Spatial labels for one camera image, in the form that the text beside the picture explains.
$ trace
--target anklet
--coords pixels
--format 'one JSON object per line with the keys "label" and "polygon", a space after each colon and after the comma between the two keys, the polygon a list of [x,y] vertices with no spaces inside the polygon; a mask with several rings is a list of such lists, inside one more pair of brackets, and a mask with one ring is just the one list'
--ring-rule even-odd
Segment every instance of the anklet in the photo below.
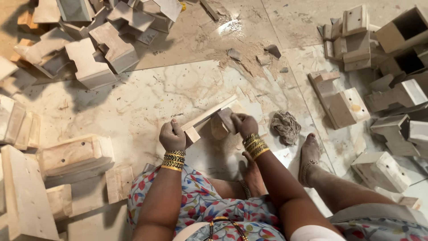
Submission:
{"label": "anklet", "polygon": [[302,172],[302,181],[303,181],[303,187],[308,187],[308,188],[312,188],[311,185],[309,185],[306,182],[306,172],[308,171],[309,167],[314,165],[314,164],[318,164],[318,162],[314,162],[314,160],[311,159],[310,162],[308,162],[305,167],[303,168],[303,172]]}
{"label": "anklet", "polygon": [[244,179],[239,180],[239,183],[242,185],[242,188],[245,193],[246,200],[251,198],[251,192],[248,189],[247,182]]}

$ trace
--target floral fabric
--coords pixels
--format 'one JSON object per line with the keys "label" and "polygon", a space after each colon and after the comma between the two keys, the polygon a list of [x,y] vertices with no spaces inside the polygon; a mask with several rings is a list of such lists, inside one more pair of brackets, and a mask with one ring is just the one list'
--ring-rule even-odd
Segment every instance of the floral fabric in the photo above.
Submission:
{"label": "floral fabric", "polygon": [[391,218],[357,218],[333,224],[347,241],[428,241],[428,228]]}
{"label": "floral fabric", "polygon": [[[143,173],[133,181],[128,195],[127,222],[135,229],[138,214],[146,193],[160,169]],[[185,165],[181,173],[181,208],[174,236],[195,222],[210,222],[214,217],[226,216],[239,224],[250,241],[285,241],[280,232],[281,222],[269,201],[269,196],[249,200],[222,199],[201,173]],[[333,223],[348,241],[428,241],[428,228],[403,220],[387,218],[359,218]],[[204,226],[187,241],[205,240],[209,227]],[[230,222],[214,224],[214,240],[239,240]]]}

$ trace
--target hand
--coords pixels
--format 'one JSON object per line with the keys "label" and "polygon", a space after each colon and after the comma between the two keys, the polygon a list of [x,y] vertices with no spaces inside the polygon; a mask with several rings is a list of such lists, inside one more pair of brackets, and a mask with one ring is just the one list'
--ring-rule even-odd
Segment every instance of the hand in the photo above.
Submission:
{"label": "hand", "polygon": [[252,116],[233,113],[230,118],[232,119],[236,130],[239,131],[244,139],[251,133],[259,132],[259,124],[257,124],[257,121]]}
{"label": "hand", "polygon": [[186,135],[176,119],[163,124],[159,141],[166,151],[181,151],[186,148]]}

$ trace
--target yellow stain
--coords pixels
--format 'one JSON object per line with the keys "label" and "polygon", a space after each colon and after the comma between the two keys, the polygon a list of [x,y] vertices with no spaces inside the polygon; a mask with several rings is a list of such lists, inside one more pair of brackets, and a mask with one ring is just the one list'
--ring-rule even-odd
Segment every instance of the yellow stain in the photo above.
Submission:
{"label": "yellow stain", "polygon": [[181,5],[182,5],[181,11],[186,10],[186,4],[185,3],[181,3]]}
{"label": "yellow stain", "polygon": [[351,109],[352,109],[353,111],[360,111],[360,110],[361,110],[361,106],[359,106],[359,105],[355,105],[355,104],[352,104]]}

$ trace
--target cloth rag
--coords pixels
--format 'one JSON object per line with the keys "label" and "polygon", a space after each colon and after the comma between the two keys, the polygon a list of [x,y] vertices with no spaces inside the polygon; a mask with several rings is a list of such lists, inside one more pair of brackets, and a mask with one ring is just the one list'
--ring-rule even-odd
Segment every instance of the cloth rag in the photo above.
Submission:
{"label": "cloth rag", "polygon": [[273,115],[270,127],[279,132],[286,145],[296,145],[295,140],[300,133],[301,126],[288,111],[277,111]]}

